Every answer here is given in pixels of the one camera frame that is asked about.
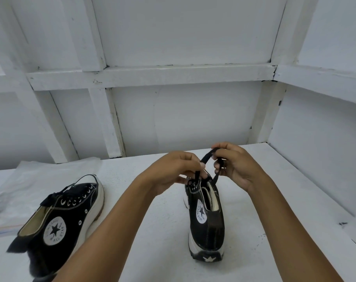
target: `white star on heel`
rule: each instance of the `white star on heel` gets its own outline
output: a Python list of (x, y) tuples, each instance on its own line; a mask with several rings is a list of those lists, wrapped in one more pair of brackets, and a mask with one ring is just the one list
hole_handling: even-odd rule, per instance
[(203, 256), (203, 258), (204, 258), (204, 260), (205, 260), (205, 262), (213, 262), (215, 259), (216, 259), (216, 257), (208, 257), (208, 258), (205, 258), (204, 256)]

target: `person's right arm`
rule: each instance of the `person's right arm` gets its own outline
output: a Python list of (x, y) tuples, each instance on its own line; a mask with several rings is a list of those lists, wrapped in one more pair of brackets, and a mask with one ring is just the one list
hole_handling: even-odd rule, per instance
[(217, 143), (214, 154), (225, 159), (215, 172), (227, 176), (244, 189), (258, 212), (274, 260), (284, 282), (343, 282), (316, 243), (299, 222), (273, 180), (243, 148), (228, 142)]

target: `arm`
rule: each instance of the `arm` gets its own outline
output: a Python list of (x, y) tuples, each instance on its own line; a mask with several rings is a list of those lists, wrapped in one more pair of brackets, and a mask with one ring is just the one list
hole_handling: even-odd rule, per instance
[(273, 180), (241, 147), (222, 142), (216, 156), (226, 159), (225, 168), (216, 173), (232, 179), (244, 189), (258, 212), (274, 260), (284, 282), (343, 282), (333, 266), (299, 222)]
[(59, 270), (54, 282), (118, 281), (145, 213), (155, 196), (174, 183), (186, 184), (180, 174), (194, 177), (205, 165), (192, 153), (171, 152), (140, 174), (79, 250)]

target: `round logo patch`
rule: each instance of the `round logo patch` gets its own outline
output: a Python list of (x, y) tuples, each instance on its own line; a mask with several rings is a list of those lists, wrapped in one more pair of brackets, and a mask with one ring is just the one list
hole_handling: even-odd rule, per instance
[(66, 223), (62, 217), (56, 217), (48, 223), (43, 233), (43, 241), (48, 246), (59, 243), (66, 234)]
[(197, 200), (196, 218), (197, 218), (197, 221), (201, 224), (206, 222), (206, 213), (204, 210), (203, 203), (200, 200)]

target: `person's right hand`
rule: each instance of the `person's right hand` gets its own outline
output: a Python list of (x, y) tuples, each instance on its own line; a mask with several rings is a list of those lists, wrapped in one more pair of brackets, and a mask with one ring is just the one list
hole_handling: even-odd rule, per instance
[(244, 148), (230, 142), (219, 142), (212, 146), (212, 148), (215, 147), (220, 149), (213, 154), (213, 159), (216, 160), (217, 157), (222, 157), (225, 160), (224, 168), (221, 170), (219, 170), (220, 164), (216, 160), (214, 172), (220, 172), (220, 175), (229, 177), (246, 192), (249, 192), (255, 184), (269, 178)]

